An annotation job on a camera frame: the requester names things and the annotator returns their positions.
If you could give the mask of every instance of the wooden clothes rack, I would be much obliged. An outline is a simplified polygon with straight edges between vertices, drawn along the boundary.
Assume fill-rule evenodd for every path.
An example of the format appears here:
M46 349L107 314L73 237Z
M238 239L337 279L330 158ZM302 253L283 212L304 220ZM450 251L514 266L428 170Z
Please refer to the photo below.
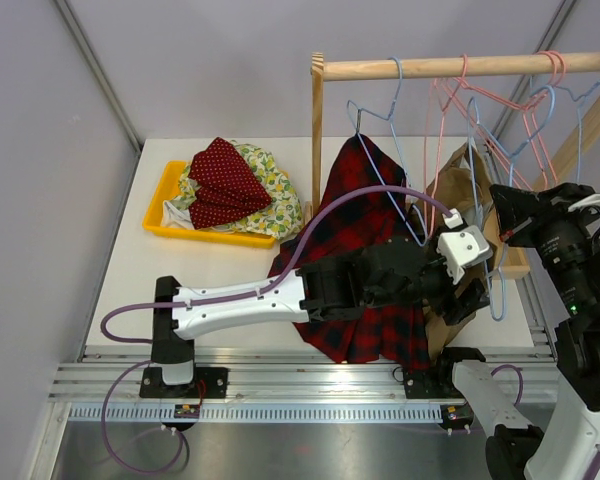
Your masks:
M600 72L600 52L562 54L567 73ZM423 58L401 60L403 78L460 77L465 60L457 58ZM537 75L553 73L554 65L546 55L509 55L498 57L469 57L465 76L490 75ZM324 82L349 80L385 80L399 78L398 67L393 60L367 60L356 62L325 62L322 53L314 53L311 61L313 95L312 112L312 162L311 200L312 208L320 205L320 182L322 166L322 111ZM586 152L600 138L600 96L589 108L582 120L582 152ZM567 180L578 158L578 128L573 129L553 156L553 166L558 180ZM540 180L533 184L541 190ZM485 236L496 245L495 261L502 255L502 243L498 238L498 225L493 210L485 223ZM521 278L529 272L529 264L522 249L511 248L503 264L506 278Z

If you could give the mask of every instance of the metal frame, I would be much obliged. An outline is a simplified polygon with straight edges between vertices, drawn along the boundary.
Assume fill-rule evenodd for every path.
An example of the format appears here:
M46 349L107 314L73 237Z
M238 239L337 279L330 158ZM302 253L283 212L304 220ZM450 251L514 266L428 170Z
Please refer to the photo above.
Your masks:
M127 113L125 112L120 100L118 100L118 96L116 95L113 87L111 86L111 82L107 78L107 75L104 72L104 69L100 65L98 58L96 57L95 51L89 40L87 39L86 34L84 33L84 29L80 25L78 18L76 17L73 9L69 5L67 0L51 0L53 6L56 8L62 21L67 27L69 34L73 38L73 41L76 44L76 47L82 54L82 58L86 66L89 68L89 71L93 75L94 80L98 84L98 87L102 91L107 103L111 107L113 114L118 119L120 126L124 130L131 147L137 155L142 153L142 144L143 140L136 132L131 120Z
M76 42L85 64L120 122L132 148L139 155L142 152L142 140L115 94L68 0L51 1ZM537 50L551 48L578 3L579 0L562 1ZM522 77L510 98L514 101L522 98L527 85L528 78ZM504 134L512 119L511 115L503 112L496 124L498 136ZM494 178L498 178L498 169L493 165L490 165L490 168ZM518 281L518 288L524 293L523 304L535 346L527 349L487 348L482 351L490 366L515 363L522 367L525 376L523 402L553 403L557 397L558 379L553 339L533 278L527 276ZM222 365L232 371L227 390L229 401L209 402L214 411L232 408L257 408L262 411L263 407L274 403L305 409L310 405L318 405L322 409L366 405L372 410L390 409L397 405L405 408L410 404L414 408L422 406L421 401L404 400L402 386L392 377L395 365L386 360L362 367L334 365L327 363L322 356L294 355L283 351L262 354L249 350L199 348L196 354L201 364ZM149 347L145 346L86 347L78 363L63 364L59 367L50 395L46 429L28 478L37 480L51 476L67 421L69 418L77 419L77 413L80 412L77 407L81 405L78 404L74 408L74 402L101 402L114 378L129 364L145 360L148 356ZM272 383L275 382L271 381L271 375L277 378L280 387L277 391L272 391ZM150 401L139 399L137 396L139 379L140 372L131 374L112 397L112 406L120 406L124 411L148 407L146 402ZM514 395L517 388L517 380L514 377L499 375L497 381L503 391ZM160 402L163 406L171 406L174 403L175 401ZM428 403L435 412L437 405L453 402L437 399Z
M542 35L540 42L538 42L538 45L535 48L536 52L551 50L553 48L560 37L564 26L567 24L571 14L575 11L575 8L579 3L580 0L562 0L560 6L553 15L551 22L549 22L547 29ZM516 83L516 86L513 88L509 100L515 103L521 103L522 100L527 98L529 94L529 80L531 78L532 75L522 75L518 80L518 83ZM511 128L515 115L516 113L510 108L505 107L502 109L493 128L493 135L498 140L502 140L502 137L504 137L509 128Z

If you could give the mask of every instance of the wooden rod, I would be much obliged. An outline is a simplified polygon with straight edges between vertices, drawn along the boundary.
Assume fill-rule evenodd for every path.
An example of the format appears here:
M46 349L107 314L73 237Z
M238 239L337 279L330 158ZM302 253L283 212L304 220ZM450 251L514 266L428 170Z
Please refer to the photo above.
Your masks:
M582 153L589 150L600 138L600 96L591 105L582 119ZM553 156L552 163L559 182L566 182L578 162L578 127L576 126L562 146ZM538 178L533 189L544 189L544 182Z
M567 73L600 72L600 52L563 53ZM417 58L402 60L403 78L459 77L464 60L456 58ZM536 75L552 73L553 64L546 55L510 55L500 57L469 57L468 77L488 75ZM381 80L398 78L393 60L359 62L327 62L324 81Z
M320 180L322 172L322 98L324 87L324 56L314 53L311 57L311 87L313 107L311 115L311 201L313 211L320 206Z

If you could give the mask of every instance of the clothing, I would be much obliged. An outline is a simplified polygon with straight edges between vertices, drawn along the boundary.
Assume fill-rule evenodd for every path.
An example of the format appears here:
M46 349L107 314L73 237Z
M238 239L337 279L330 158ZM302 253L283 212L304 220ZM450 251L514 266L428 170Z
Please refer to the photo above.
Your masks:
M276 166L273 155L255 145L231 141L272 199L271 204L258 212L226 225L213 227L223 232L249 232L283 239L300 231L303 213L300 199L289 178ZM163 204L162 226L193 230L189 206L196 200L199 185L189 178L187 165L178 181L180 193Z
M364 136L363 139L386 184L403 185L405 176L402 169L370 139ZM357 137L350 138L331 168L320 210L347 192L377 184L378 179L360 141ZM398 205L404 205L403 195L395 195L395 199ZM280 246L280 254L273 261L270 276L283 270L302 234ZM357 197L336 209L316 227L295 266L313 262L325 255L382 243L393 235L406 237L408 230L387 195ZM367 309L363 317L355 321L302 323L295 326L305 342L335 362L370 362L382 355L412 371L429 367L420 305Z
M193 157L189 178L200 185L189 206L196 229L235 222L271 203L238 151L222 138Z

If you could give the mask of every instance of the metal floor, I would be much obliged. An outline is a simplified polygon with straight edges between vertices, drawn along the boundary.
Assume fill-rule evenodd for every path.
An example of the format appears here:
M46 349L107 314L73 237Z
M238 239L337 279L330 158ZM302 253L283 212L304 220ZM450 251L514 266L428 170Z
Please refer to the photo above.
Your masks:
M553 406L521 406L546 428ZM110 423L114 448L156 426ZM378 424L213 424L189 429L185 455L171 474L160 478L249 479L408 479L489 480L482 432L451 438L435 425ZM155 469L170 460L177 441L156 432L123 448L122 458L138 468ZM122 480L127 473L109 459L97 422L69 422L58 455L54 480Z

